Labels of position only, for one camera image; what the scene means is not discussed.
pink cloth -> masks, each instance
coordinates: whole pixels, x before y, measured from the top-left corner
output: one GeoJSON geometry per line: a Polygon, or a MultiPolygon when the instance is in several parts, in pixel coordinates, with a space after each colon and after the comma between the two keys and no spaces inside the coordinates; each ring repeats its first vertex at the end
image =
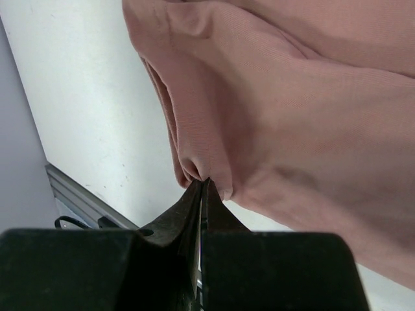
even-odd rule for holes
{"type": "Polygon", "coordinates": [[[415,289],[415,1],[123,2],[182,186],[415,289]]]}

gray wall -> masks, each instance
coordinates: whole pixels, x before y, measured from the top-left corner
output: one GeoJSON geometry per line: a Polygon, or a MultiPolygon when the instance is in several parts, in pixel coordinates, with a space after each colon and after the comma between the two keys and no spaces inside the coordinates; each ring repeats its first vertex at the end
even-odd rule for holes
{"type": "Polygon", "coordinates": [[[58,211],[45,154],[0,21],[0,232],[52,227],[58,211]]]}

table surface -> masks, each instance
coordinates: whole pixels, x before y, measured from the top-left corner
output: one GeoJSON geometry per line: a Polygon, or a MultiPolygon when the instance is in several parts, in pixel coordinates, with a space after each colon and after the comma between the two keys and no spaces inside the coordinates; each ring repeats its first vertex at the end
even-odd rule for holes
{"type": "MultiPolygon", "coordinates": [[[[183,189],[121,0],[0,0],[0,14],[48,161],[138,226],[170,207],[183,189]]],[[[287,229],[226,205],[250,229],[287,229]]],[[[360,269],[373,310],[413,310],[413,291],[360,269]]]]}

wire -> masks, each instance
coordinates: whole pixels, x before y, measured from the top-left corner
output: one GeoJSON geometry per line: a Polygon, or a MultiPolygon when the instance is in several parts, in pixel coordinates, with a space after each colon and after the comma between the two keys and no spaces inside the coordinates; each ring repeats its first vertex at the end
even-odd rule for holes
{"type": "Polygon", "coordinates": [[[73,224],[81,229],[92,229],[91,227],[87,226],[86,224],[80,222],[79,220],[76,220],[75,218],[69,217],[69,216],[61,216],[57,218],[54,221],[54,227],[57,229],[63,229],[61,225],[61,221],[69,222],[70,224],[73,224]]]}

white tabletop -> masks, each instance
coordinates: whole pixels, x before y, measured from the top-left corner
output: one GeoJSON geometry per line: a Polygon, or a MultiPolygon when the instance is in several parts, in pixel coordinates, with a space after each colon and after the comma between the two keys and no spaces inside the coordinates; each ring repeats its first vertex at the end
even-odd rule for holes
{"type": "MultiPolygon", "coordinates": [[[[121,0],[0,0],[0,14],[49,162],[138,226],[170,207],[184,190],[121,0]]],[[[286,229],[226,205],[250,229],[286,229]]],[[[413,310],[413,291],[361,273],[373,310],[413,310]]]]}

